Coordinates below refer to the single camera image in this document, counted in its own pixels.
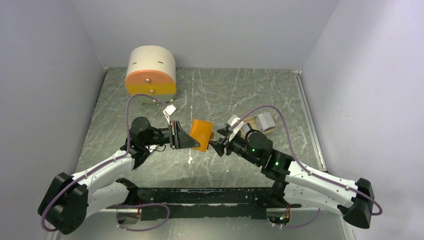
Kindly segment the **orange blue card holder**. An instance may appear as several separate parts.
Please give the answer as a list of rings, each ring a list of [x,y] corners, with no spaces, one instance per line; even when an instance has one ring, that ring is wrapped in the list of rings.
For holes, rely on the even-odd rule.
[[[214,124],[210,121],[194,119],[192,121],[189,135],[195,139],[199,146],[192,147],[193,150],[206,152],[209,148],[209,140],[214,138]]]

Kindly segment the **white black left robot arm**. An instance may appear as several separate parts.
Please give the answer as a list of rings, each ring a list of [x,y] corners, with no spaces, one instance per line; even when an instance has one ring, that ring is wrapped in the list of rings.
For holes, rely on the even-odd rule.
[[[44,195],[38,214],[47,232],[70,234],[91,215],[108,207],[143,208],[152,206],[139,200],[139,188],[120,176],[140,167],[151,155],[150,146],[169,145],[173,150],[208,149],[214,134],[194,120],[189,133],[179,121],[165,128],[151,126],[146,117],[137,117],[127,129],[125,144],[100,163],[71,175],[56,175]]]

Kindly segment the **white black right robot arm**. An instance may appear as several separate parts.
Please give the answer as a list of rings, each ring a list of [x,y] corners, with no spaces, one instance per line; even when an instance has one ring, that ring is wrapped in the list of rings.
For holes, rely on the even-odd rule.
[[[369,180],[347,180],[297,163],[292,156],[274,149],[273,141],[257,130],[245,137],[239,133],[231,137],[228,128],[218,133],[222,137],[210,139],[208,144],[220,157],[234,153],[274,181],[269,199],[275,207],[311,205],[339,214],[354,227],[370,228],[375,195]]]

